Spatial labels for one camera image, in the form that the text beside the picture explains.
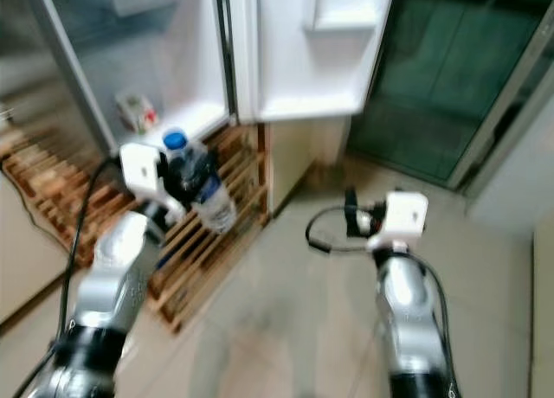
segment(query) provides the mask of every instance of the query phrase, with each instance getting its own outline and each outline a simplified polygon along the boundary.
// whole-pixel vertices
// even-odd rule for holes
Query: refrigerator
[[[29,0],[105,153],[360,112],[391,0]],[[157,123],[129,122],[132,100]]]

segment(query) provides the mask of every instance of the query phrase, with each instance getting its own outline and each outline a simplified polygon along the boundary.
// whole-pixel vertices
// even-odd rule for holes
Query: blue bottle cap
[[[188,143],[187,138],[181,132],[170,132],[164,137],[164,144],[169,150],[183,149]]]

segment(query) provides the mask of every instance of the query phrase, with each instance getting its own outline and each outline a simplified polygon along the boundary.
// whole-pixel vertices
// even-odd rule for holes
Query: wooden crate
[[[69,248],[89,175],[54,151],[51,141],[50,133],[33,138],[22,135],[0,149],[0,156],[5,173]],[[224,127],[205,144],[217,155],[219,175],[236,203],[237,221],[228,233],[215,234],[202,226],[196,213],[189,212],[167,232],[146,303],[172,331],[178,331],[217,288],[268,218],[263,127]],[[72,151],[65,149],[64,154],[72,156]],[[97,238],[137,205],[115,183],[100,180],[81,233],[81,266],[92,263]]]

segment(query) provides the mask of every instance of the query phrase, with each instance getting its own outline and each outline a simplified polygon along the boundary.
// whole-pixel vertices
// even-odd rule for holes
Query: green glass door
[[[551,0],[393,0],[348,151],[446,184]]]

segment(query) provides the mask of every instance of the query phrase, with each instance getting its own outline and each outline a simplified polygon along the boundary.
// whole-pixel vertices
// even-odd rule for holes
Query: plastic bottle
[[[182,132],[171,132],[164,137],[170,169],[179,170],[183,183],[187,183],[203,168],[208,150],[198,142],[190,142]],[[202,224],[219,234],[235,224],[236,207],[221,178],[213,171],[197,192],[191,204]]]

